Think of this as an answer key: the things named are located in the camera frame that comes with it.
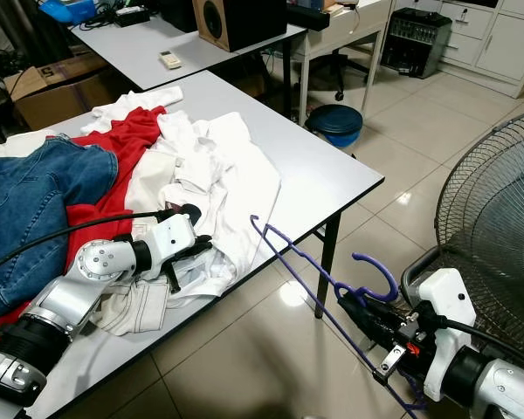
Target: pile of clothes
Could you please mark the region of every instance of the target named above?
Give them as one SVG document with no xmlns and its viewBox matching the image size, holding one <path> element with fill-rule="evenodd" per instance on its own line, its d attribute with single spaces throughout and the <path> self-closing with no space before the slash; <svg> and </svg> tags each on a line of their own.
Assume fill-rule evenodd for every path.
<svg viewBox="0 0 524 419">
<path fill-rule="evenodd" d="M 114 334 L 157 330 L 167 308 L 202 295 L 219 296 L 248 271 L 260 237 L 250 215 L 268 220 L 279 174 L 251 142 L 238 113 L 192 122 L 165 106 L 179 87 L 129 93 L 93 110 L 78 138 L 51 130 L 10 137 L 0 145 L 0 258 L 30 241 L 105 216 L 196 205 L 198 236 L 212 249 L 174 263 L 181 286 L 163 275 L 136 276 L 107 289 L 93 322 Z M 103 223 L 35 246 L 0 266 L 0 324 L 62 275 L 79 247 L 132 233 L 140 239 L 152 217 Z"/>
</svg>

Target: cardboard box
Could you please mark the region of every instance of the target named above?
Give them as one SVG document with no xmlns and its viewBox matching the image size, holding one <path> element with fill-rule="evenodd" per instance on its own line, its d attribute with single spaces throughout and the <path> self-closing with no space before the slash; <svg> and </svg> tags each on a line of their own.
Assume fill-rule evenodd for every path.
<svg viewBox="0 0 524 419">
<path fill-rule="evenodd" d="M 94 53 L 31 67 L 4 81 L 30 129 L 48 127 L 115 102 L 132 85 Z"/>
</svg>

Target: red cloth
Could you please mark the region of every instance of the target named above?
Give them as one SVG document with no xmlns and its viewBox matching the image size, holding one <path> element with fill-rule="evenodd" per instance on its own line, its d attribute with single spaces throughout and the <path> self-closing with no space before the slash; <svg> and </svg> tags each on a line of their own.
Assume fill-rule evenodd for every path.
<svg viewBox="0 0 524 419">
<path fill-rule="evenodd" d="M 165 113 L 163 106 L 158 106 L 151 111 L 138 107 L 130 112 L 125 120 L 114 120 L 111 124 L 112 129 L 108 133 L 101 134 L 94 131 L 86 137 L 72 139 L 81 146 L 97 144 L 107 151 L 114 152 L 118 160 L 118 175 L 113 187 L 95 205 L 80 204 L 66 207 L 69 225 L 85 223 L 106 216 L 132 213 L 124 209 L 128 183 L 134 166 L 161 133 L 157 125 L 157 115 L 160 113 Z M 88 241 L 97 238 L 111 239 L 131 231 L 132 220 L 113 221 L 74 231 L 68 237 L 66 269 L 72 263 L 78 249 Z M 13 312 L 2 316 L 0 326 L 14 323 L 28 304 L 23 303 Z"/>
</svg>

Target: desk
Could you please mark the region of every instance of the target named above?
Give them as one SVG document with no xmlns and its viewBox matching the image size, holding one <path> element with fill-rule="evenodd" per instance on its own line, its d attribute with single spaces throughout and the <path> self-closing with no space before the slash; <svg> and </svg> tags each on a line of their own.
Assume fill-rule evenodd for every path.
<svg viewBox="0 0 524 419">
<path fill-rule="evenodd" d="M 373 55 L 369 68 L 369 79 L 361 113 L 369 102 L 370 90 L 375 80 L 376 67 L 383 43 L 384 32 L 390 17 L 391 0 L 360 0 L 357 10 L 344 10 L 330 18 L 330 26 L 320 32 L 309 31 L 301 40 L 294 41 L 292 58 L 301 62 L 299 124 L 307 119 L 308 70 L 311 59 L 327 55 L 337 48 L 351 44 L 376 33 Z"/>
<path fill-rule="evenodd" d="M 333 253 L 337 236 L 337 225 L 335 233 L 333 225 L 339 223 L 341 212 L 380 184 L 383 177 L 210 72 L 189 76 L 176 85 L 183 89 L 184 100 L 169 106 L 170 112 L 183 109 L 193 120 L 213 119 L 232 111 L 241 113 L 252 141 L 281 175 L 281 190 L 270 222 L 296 242 L 324 224 L 332 226 L 327 228 L 325 247 L 328 254 Z M 74 136 L 91 120 L 87 113 L 51 129 Z M 279 249 L 284 247 L 277 240 L 275 244 Z M 275 256 L 268 247 L 261 245 L 251 273 L 233 288 L 273 260 Z M 95 329 L 87 336 L 80 335 L 52 370 L 45 390 L 27 413 L 41 419 L 57 412 L 219 300 L 199 298 L 170 310 L 159 331 L 116 337 Z"/>
<path fill-rule="evenodd" d="M 285 43 L 284 53 L 288 54 L 288 41 L 305 31 L 307 30 L 304 28 L 289 24 L 283 35 L 235 52 L 227 52 L 204 41 L 197 31 L 182 32 L 160 16 L 152 16 L 149 22 L 124 28 L 110 24 L 90 31 L 74 28 L 72 33 L 145 91 L 246 53 L 264 49 L 268 45 Z M 159 59 L 159 53 L 163 51 L 173 52 L 183 65 L 175 70 L 168 70 Z M 289 73 L 288 70 L 289 59 L 287 62 L 284 59 L 284 74 Z M 284 84 L 286 91 L 290 92 L 290 83 L 288 85 L 287 80 L 284 80 Z"/>
</svg>

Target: amplifier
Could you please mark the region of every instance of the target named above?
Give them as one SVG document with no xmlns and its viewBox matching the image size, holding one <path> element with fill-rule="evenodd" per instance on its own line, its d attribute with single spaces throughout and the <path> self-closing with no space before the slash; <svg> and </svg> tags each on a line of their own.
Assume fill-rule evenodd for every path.
<svg viewBox="0 0 524 419">
<path fill-rule="evenodd" d="M 448 17 L 409 7 L 392 13 L 381 64 L 425 79 L 438 66 L 451 33 Z"/>
</svg>

